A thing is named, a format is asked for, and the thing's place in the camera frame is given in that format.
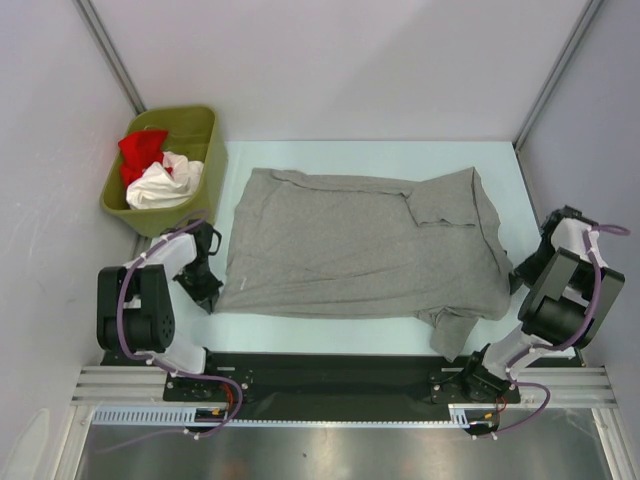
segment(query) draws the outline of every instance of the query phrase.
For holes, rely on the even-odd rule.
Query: red cloth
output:
[[[162,165],[164,154],[161,147],[168,134],[167,130],[142,130],[127,135],[118,142],[124,157],[120,176],[125,188],[139,179],[153,162],[160,162]]]

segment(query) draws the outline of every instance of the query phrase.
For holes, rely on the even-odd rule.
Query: laundry basket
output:
[[[120,177],[124,158],[119,153],[102,190],[102,207],[146,237],[158,236],[186,214],[200,208],[209,211],[209,222],[213,223],[227,166],[227,150],[220,138],[215,112],[199,105],[149,110],[131,122],[127,135],[149,129],[169,131],[162,145],[163,151],[186,155],[189,160],[204,163],[197,190],[189,200],[175,207],[132,210],[127,204],[126,189]]]

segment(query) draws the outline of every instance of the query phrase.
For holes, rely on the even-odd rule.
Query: white cloth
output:
[[[169,174],[165,168],[171,167]],[[132,209],[175,207],[186,202],[200,184],[204,164],[189,161],[184,155],[164,152],[162,165],[151,164],[142,177],[127,188],[127,203]]]

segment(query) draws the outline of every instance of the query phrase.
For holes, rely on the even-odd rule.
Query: white wall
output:
[[[586,0],[95,0],[147,106],[227,140],[512,140]]]
[[[0,44],[1,471],[43,407],[50,461],[79,367],[98,352],[97,272],[134,237],[98,204],[133,112],[73,3],[4,2]]]
[[[640,2],[605,4],[523,159],[546,215],[565,203],[602,223],[631,228],[601,241],[607,262],[627,278],[587,350],[607,367],[627,426],[640,447]]]

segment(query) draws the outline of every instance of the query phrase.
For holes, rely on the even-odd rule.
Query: stainless steel panel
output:
[[[504,424],[526,415],[505,412]],[[200,441],[164,435],[96,449],[151,432],[93,426],[77,480],[611,479],[590,410],[553,410],[498,439],[461,430],[235,428]]]

